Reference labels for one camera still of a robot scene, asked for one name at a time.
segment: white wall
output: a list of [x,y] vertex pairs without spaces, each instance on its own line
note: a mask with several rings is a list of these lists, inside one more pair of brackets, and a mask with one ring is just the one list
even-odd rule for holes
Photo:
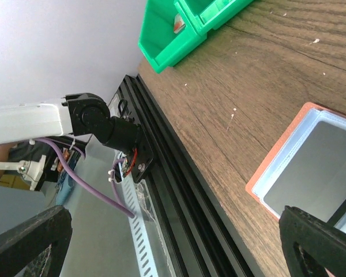
[[136,74],[146,0],[0,0],[0,105],[90,92]]

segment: item in green bin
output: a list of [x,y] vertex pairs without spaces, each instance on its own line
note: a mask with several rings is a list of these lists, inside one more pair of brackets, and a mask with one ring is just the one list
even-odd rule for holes
[[186,26],[185,22],[182,19],[182,16],[177,14],[174,17],[174,33],[179,33]]

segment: person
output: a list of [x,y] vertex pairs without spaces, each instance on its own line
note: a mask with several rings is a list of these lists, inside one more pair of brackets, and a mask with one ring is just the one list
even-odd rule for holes
[[[0,145],[0,162],[20,162],[21,160],[32,160],[38,162],[42,155],[48,155],[50,146],[46,143],[37,141],[31,145],[29,141],[20,143],[7,143]],[[5,171],[0,170],[0,178],[4,174],[19,175],[15,170]]]

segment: wooden surface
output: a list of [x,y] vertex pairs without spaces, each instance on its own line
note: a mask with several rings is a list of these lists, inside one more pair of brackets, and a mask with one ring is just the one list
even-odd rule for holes
[[304,103],[346,113],[346,0],[255,1],[174,68],[139,71],[264,274],[287,276],[245,184]]

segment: green container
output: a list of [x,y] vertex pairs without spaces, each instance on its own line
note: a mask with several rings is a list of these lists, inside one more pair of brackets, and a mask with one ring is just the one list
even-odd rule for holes
[[[148,0],[138,46],[153,69],[160,73],[175,66],[207,37],[252,0]],[[180,14],[185,28],[174,33]]]

